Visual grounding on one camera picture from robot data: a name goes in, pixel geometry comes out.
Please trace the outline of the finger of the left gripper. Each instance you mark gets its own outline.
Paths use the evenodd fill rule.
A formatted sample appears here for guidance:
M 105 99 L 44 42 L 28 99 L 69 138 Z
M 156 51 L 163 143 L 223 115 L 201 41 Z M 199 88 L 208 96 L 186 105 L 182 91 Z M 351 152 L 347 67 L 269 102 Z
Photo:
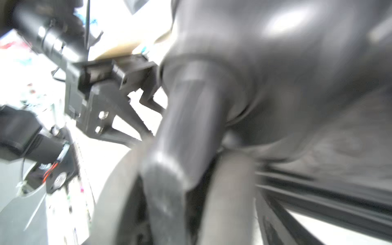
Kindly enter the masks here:
M 109 119 L 104 120 L 106 121 L 104 123 L 104 141 L 132 148 L 134 145 L 153 136 L 152 131 L 147 128 L 144 121 L 128 102 L 120 103 L 120 105 L 106 106 L 105 111 L 109 112 Z M 124 123 L 130 126 L 139 138 L 114 128 L 113 121 L 116 117 L 119 117 Z
M 165 112 L 165 109 L 154 100 L 154 95 L 156 92 L 157 92 L 156 89 L 144 90 L 140 97 L 139 102 L 145 107 L 159 114 L 163 114 Z

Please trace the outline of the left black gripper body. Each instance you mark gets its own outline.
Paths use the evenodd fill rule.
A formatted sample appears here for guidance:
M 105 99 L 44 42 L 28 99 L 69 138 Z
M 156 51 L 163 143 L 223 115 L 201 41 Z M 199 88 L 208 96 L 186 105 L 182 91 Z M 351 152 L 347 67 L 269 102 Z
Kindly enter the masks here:
M 104 141 L 105 107 L 130 104 L 128 95 L 139 89 L 158 90 L 157 70 L 142 54 L 69 64 L 64 111 L 86 136 Z

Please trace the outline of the black white space suitcase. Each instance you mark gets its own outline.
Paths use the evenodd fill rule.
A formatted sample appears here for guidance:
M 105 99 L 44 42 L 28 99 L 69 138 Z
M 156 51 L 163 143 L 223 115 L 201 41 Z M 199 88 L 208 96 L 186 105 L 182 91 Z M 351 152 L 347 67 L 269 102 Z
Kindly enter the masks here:
M 290 210 L 392 239 L 391 1 L 172 1 L 155 137 L 88 245 L 319 245 Z

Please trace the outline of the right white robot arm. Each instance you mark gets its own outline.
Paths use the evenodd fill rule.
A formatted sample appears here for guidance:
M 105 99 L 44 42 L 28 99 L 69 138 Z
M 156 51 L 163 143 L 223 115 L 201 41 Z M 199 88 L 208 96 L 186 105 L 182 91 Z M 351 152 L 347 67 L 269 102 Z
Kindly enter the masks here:
M 79 175 L 74 141 L 67 127 L 43 133 L 43 125 L 30 111 L 1 106 L 1 159 L 35 163 L 22 177 L 22 192 L 45 185 L 53 194 Z

